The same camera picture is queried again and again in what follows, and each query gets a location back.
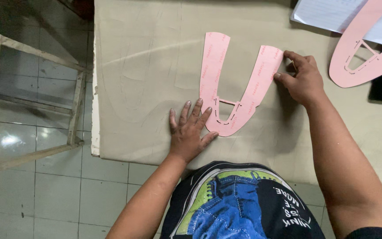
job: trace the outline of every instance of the pink object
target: pink object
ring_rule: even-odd
[[[382,0],[368,0],[341,36],[329,67],[331,79],[340,87],[356,86],[382,75],[382,53],[374,52],[362,40],[381,16]],[[374,55],[357,69],[351,70],[348,64],[362,44]]]
[[[217,96],[219,77],[231,38],[219,32],[207,32],[204,41],[203,62],[200,77],[202,112],[208,107],[213,111],[206,127],[220,136],[230,136],[252,117],[260,105],[283,58],[283,52],[273,46],[261,46],[253,72],[241,101],[231,102]],[[228,120],[219,118],[219,101],[234,105]]]

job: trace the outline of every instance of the hand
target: hand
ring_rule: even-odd
[[[275,73],[274,79],[283,83],[294,100],[307,107],[326,97],[322,76],[313,56],[302,57],[295,52],[284,51],[284,56],[294,61],[297,74]]]
[[[218,132],[213,131],[200,138],[201,130],[212,113],[212,107],[209,107],[199,118],[202,105],[203,99],[198,99],[187,119],[191,107],[191,101],[187,101],[182,109],[179,123],[176,123],[175,111],[170,109],[169,121],[172,140],[169,154],[185,160],[186,163],[197,157],[219,135]]]

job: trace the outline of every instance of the table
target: table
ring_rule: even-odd
[[[198,98],[204,34],[217,31],[231,37],[218,88],[229,101],[241,98],[261,45],[313,55],[326,94],[382,182],[382,105],[367,101],[370,83],[342,89],[329,79],[339,35],[291,22],[290,5],[96,0],[93,154],[160,164],[169,147],[168,111]],[[213,160],[258,162],[285,180],[317,184],[305,109],[275,83],[243,128],[216,139],[189,168]]]

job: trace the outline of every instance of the dark t-shirt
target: dark t-shirt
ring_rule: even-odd
[[[215,161],[178,184],[160,238],[324,238],[306,204],[260,164]],[[381,227],[348,238],[382,238]]]

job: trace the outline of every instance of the notebook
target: notebook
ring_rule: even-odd
[[[299,0],[290,19],[343,33],[366,2],[367,0]],[[382,44],[382,17],[363,39]]]

